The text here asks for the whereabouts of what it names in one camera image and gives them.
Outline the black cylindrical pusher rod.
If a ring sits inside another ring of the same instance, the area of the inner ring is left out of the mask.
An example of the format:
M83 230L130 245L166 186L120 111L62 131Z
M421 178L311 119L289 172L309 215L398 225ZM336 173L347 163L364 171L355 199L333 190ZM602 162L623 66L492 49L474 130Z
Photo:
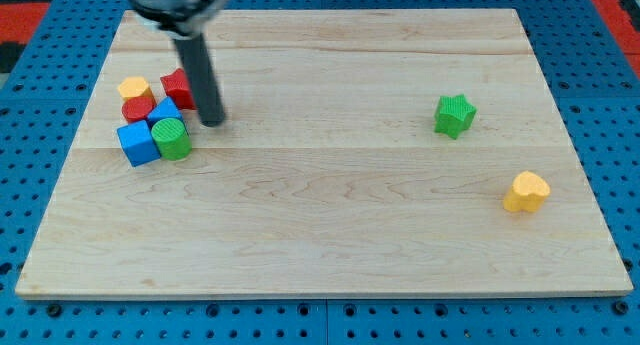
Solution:
M226 120L215 72L202 34L174 40L174 46L185 71L200 122L216 127Z

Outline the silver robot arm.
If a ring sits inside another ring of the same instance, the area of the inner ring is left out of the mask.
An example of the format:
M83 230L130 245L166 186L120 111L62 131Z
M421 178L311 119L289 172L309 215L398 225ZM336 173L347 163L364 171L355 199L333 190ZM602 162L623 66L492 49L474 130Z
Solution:
M208 21L231 0L129 0L132 9L152 28L173 39L202 125L226 120L204 30Z

